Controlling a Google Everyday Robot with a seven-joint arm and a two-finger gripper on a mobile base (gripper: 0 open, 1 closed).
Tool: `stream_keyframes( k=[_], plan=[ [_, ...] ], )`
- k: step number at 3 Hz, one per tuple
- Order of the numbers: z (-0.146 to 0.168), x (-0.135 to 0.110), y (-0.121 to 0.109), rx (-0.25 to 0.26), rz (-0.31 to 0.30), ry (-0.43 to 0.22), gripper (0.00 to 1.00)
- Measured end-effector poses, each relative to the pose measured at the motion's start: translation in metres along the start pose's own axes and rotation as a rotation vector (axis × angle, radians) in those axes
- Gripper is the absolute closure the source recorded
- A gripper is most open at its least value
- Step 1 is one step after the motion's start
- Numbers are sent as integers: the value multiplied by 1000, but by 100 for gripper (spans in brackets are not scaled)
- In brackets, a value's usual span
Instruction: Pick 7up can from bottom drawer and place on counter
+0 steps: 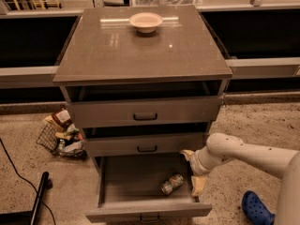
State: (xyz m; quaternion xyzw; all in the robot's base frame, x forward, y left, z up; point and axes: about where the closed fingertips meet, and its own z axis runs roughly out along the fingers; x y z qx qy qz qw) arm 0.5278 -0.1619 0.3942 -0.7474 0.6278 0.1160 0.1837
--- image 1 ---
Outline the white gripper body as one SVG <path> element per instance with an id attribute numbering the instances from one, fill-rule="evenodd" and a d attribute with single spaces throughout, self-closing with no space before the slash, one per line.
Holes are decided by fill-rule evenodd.
<path id="1" fill-rule="evenodd" d="M 207 147 L 195 151 L 189 158 L 189 164 L 195 175 L 210 173 L 216 167 L 213 156 Z"/>

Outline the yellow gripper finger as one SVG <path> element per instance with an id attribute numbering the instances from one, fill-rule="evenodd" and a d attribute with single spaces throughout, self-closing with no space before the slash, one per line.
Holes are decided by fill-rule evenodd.
<path id="1" fill-rule="evenodd" d="M 191 183 L 192 183 L 192 197 L 198 197 L 203 193 L 205 183 L 207 178 L 205 176 L 192 176 Z"/>
<path id="2" fill-rule="evenodd" d="M 181 150 L 180 154 L 183 155 L 186 161 L 193 161 L 195 152 L 192 150 Z"/>

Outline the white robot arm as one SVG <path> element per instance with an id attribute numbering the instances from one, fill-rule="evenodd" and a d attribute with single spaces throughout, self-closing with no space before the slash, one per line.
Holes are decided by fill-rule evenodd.
<path id="1" fill-rule="evenodd" d="M 238 159 L 281 180 L 275 214 L 252 191 L 242 199 L 242 210 L 253 225 L 300 224 L 300 152 L 243 142 L 240 138 L 211 134 L 197 151 L 182 150 L 195 176 L 210 173 L 216 166 Z"/>

